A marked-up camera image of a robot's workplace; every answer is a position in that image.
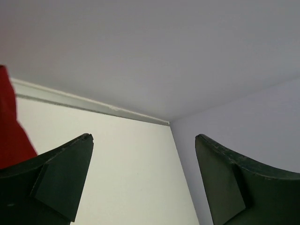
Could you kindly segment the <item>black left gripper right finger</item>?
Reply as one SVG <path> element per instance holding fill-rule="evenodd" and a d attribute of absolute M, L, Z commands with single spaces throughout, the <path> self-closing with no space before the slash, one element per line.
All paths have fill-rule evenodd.
<path fill-rule="evenodd" d="M 195 151 L 215 225 L 298 225 L 300 175 L 226 148 L 206 135 Z"/>

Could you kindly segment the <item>dark red t shirt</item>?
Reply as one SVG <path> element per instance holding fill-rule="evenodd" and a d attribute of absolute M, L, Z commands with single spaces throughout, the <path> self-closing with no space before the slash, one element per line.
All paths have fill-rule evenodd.
<path fill-rule="evenodd" d="M 17 119 L 16 97 L 5 66 L 0 67 L 0 168 L 16 165 L 33 157 L 34 150 Z"/>

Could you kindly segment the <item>white table edge rail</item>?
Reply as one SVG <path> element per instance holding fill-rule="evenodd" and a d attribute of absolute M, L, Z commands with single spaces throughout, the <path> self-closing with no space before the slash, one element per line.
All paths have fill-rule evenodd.
<path fill-rule="evenodd" d="M 170 122 L 166 120 L 140 114 L 113 105 L 108 105 L 88 98 L 73 95 L 70 93 L 50 89 L 19 79 L 12 78 L 11 82 L 15 89 L 16 95 L 19 98 L 30 99 L 39 102 L 49 103 L 52 105 L 60 105 L 88 112 L 100 113 L 163 126 L 170 125 Z"/>

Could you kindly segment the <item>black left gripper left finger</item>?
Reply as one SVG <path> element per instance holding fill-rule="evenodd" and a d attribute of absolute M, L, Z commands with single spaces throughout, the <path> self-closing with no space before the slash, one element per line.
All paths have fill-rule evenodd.
<path fill-rule="evenodd" d="M 75 221 L 93 153 L 93 136 L 0 171 L 2 225 L 69 225 Z"/>

